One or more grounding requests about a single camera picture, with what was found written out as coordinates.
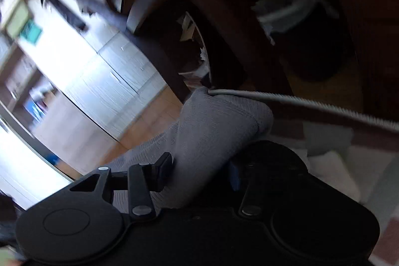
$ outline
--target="drawer handle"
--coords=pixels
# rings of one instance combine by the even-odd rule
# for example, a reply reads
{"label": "drawer handle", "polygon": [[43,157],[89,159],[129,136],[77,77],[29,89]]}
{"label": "drawer handle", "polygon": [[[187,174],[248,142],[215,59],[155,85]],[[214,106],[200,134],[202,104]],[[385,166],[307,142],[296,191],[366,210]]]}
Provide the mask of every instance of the drawer handle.
{"label": "drawer handle", "polygon": [[116,77],[112,71],[111,71],[109,74],[110,74],[110,76],[111,76],[112,78],[114,78],[115,80],[117,80],[117,81],[120,82],[119,78]]}

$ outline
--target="gray cloth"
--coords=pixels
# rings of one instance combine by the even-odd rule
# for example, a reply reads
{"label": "gray cloth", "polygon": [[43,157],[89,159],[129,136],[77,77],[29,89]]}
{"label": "gray cloth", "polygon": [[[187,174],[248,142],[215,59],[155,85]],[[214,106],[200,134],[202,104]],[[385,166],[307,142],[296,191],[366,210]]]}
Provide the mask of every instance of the gray cloth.
{"label": "gray cloth", "polygon": [[[264,103],[196,90],[169,130],[129,150],[108,166],[126,171],[134,164],[154,163],[170,152],[175,168],[160,193],[151,192],[154,206],[179,208],[190,202],[218,170],[256,135],[269,131],[273,114]],[[128,212],[127,191],[115,191],[114,206]]]}

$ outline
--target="silver bolt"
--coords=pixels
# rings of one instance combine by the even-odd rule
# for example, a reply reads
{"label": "silver bolt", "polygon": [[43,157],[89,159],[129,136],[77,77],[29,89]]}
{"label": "silver bolt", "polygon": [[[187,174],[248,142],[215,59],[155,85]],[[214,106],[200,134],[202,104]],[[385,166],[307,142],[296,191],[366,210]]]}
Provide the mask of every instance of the silver bolt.
{"label": "silver bolt", "polygon": [[241,212],[248,216],[257,216],[262,213],[262,208],[256,205],[246,205]]}
{"label": "silver bolt", "polygon": [[135,214],[137,216],[142,216],[142,215],[150,214],[152,212],[152,208],[150,208],[147,205],[139,205],[139,206],[135,206],[134,208],[132,208],[132,212],[133,212],[133,214]]}

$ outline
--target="teal object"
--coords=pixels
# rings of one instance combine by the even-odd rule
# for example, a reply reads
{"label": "teal object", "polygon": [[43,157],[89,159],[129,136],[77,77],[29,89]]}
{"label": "teal object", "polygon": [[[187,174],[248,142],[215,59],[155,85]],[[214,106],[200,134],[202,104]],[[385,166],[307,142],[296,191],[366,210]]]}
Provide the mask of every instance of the teal object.
{"label": "teal object", "polygon": [[32,19],[30,19],[23,27],[20,36],[31,44],[36,45],[36,42],[42,31],[43,30],[39,26],[37,26]]}

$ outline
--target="orange floor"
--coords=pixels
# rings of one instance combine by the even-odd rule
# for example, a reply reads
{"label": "orange floor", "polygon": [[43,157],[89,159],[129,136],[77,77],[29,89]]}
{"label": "orange floor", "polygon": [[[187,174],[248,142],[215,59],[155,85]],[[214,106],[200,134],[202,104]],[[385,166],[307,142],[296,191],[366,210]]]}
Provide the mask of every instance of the orange floor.
{"label": "orange floor", "polygon": [[182,106],[172,90],[166,87],[129,126],[119,144],[104,157],[103,164],[165,131],[179,118]]}

